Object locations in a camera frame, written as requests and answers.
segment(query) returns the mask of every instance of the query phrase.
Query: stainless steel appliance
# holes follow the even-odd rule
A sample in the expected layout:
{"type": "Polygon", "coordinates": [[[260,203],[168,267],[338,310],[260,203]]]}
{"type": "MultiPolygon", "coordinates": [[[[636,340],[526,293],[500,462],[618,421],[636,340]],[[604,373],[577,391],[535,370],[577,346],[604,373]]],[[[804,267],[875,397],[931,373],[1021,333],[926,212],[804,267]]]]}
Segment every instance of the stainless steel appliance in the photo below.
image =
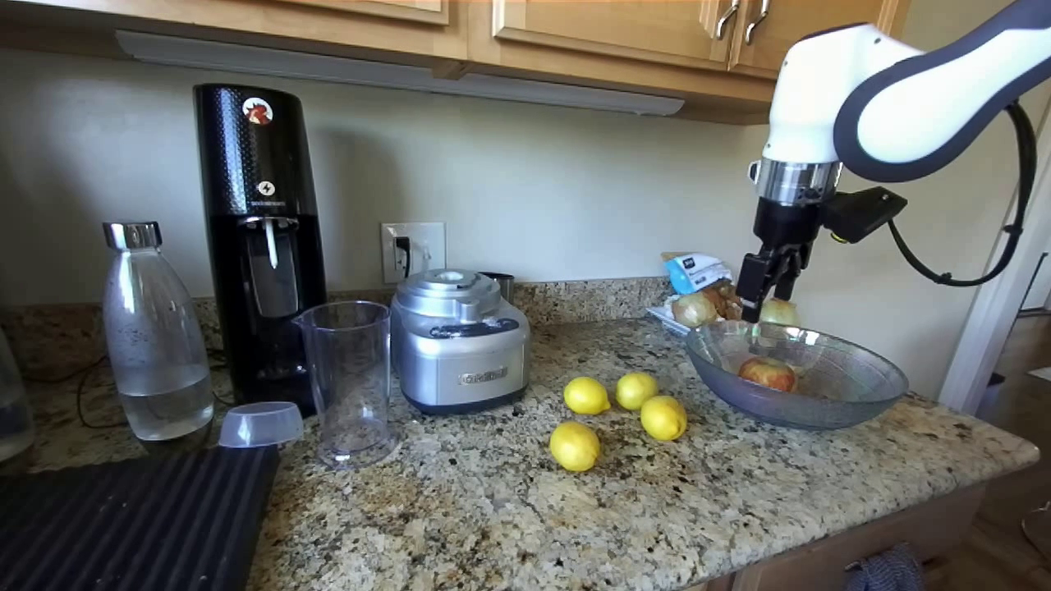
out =
{"type": "Polygon", "coordinates": [[[395,294],[395,378],[427,414],[509,404],[526,391],[526,314],[500,294],[500,278],[436,268],[395,294]]]}
{"type": "Polygon", "coordinates": [[[206,244],[235,402],[311,414],[292,317],[325,301],[316,187],[294,96],[197,87],[206,244]]]}

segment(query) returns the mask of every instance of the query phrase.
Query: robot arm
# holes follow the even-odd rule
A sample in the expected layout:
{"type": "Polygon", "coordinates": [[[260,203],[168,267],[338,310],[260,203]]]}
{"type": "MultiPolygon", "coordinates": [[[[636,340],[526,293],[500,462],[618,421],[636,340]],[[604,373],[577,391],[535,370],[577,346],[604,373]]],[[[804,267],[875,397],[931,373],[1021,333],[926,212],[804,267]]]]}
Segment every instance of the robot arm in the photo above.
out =
{"type": "MultiPolygon", "coordinates": [[[[753,166],[760,192],[753,229],[763,250],[748,253],[739,271],[746,317],[760,317],[768,289],[775,298],[790,298],[819,229],[832,227],[832,203],[855,206],[842,206],[835,192],[842,165],[870,181],[926,178],[1044,78],[1051,78],[1051,0],[1016,0],[935,54],[915,54],[875,26],[796,44],[779,71],[763,165],[753,166]]],[[[856,203],[880,210],[876,218],[903,206],[886,192],[867,192],[856,203]]]]}

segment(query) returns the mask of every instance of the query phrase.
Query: kitchen counter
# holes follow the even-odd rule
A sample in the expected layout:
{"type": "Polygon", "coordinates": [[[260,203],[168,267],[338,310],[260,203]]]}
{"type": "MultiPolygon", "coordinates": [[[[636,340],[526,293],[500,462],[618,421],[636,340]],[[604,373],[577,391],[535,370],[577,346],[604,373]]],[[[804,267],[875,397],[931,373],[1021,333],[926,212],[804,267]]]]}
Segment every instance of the kitchen counter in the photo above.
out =
{"type": "MultiPolygon", "coordinates": [[[[18,471],[140,455],[125,428],[82,428],[117,418],[106,383],[84,386],[82,421],[76,402],[70,383],[33,395],[18,471]]],[[[399,418],[381,467],[330,472],[311,438],[281,451],[254,589],[683,589],[1037,462],[1037,445],[923,397],[832,435],[755,424],[646,317],[540,326],[519,404],[399,418]],[[563,383],[632,367],[686,404],[686,441],[646,441],[636,414],[584,418],[604,455],[563,472],[545,453],[571,418],[563,383]]]]}

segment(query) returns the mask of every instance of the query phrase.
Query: metal lid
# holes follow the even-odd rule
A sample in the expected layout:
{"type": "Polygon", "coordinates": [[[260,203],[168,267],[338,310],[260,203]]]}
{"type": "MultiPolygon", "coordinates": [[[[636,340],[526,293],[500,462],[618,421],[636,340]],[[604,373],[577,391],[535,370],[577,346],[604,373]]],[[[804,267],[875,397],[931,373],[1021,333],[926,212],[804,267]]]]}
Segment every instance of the metal lid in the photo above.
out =
{"type": "Polygon", "coordinates": [[[459,268],[416,271],[399,281],[395,305],[431,317],[485,317],[500,312],[500,281],[459,268]]]}
{"type": "Polygon", "coordinates": [[[103,222],[106,245],[110,250],[153,250],[160,245],[160,222],[153,220],[110,220],[103,222]]]}

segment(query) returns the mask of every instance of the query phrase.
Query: white wall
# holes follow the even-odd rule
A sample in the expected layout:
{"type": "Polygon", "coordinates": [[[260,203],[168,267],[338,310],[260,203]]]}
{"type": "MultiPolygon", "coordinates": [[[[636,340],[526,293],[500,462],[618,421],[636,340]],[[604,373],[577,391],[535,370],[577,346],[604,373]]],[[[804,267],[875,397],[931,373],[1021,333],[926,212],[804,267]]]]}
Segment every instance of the white wall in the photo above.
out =
{"type": "MultiPolygon", "coordinates": [[[[995,0],[912,0],[907,41],[935,47],[995,0]]],[[[0,305],[96,301],[97,222],[153,218],[194,294],[209,294],[197,178],[194,82],[290,89],[304,104],[327,289],[381,281],[381,220],[442,220],[446,267],[521,278],[658,277],[662,250],[739,267],[755,245],[746,165],[764,127],[242,78],[134,64],[0,54],[0,305]]],[[[940,268],[980,271],[1016,184],[995,124],[945,173],[899,187],[912,245],[940,268]]],[[[811,326],[892,359],[935,395],[971,293],[935,289],[890,233],[819,241],[798,287],[811,326]]]]}

